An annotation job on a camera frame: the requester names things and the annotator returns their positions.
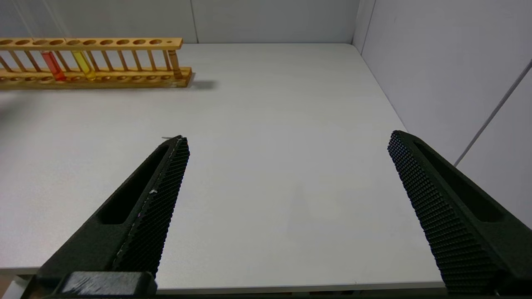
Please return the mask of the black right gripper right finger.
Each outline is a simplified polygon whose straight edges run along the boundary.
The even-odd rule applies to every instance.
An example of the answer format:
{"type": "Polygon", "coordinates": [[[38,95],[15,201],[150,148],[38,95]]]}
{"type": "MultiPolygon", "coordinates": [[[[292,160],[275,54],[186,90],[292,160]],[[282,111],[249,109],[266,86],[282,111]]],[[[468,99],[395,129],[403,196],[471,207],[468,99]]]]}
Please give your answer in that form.
{"type": "Polygon", "coordinates": [[[395,130],[387,151],[447,293],[530,299],[531,229],[420,138],[395,130]]]}

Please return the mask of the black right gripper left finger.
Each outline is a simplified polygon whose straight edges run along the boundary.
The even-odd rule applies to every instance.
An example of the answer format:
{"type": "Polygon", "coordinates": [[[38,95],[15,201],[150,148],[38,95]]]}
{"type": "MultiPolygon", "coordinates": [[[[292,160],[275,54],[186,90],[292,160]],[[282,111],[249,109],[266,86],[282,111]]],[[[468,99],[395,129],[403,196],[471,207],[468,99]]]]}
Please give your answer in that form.
{"type": "Polygon", "coordinates": [[[38,269],[25,299],[150,299],[190,157],[162,142],[38,269]]]}

